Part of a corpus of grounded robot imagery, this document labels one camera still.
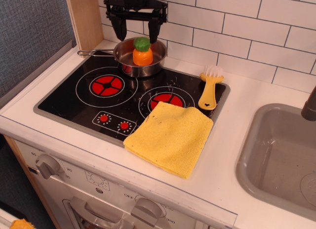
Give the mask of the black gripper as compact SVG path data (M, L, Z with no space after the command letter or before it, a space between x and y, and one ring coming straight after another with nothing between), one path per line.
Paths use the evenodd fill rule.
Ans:
M160 27L167 21L167 4L159 0L104 0L104 5L120 41L126 38L126 20L148 21L151 44L157 41Z

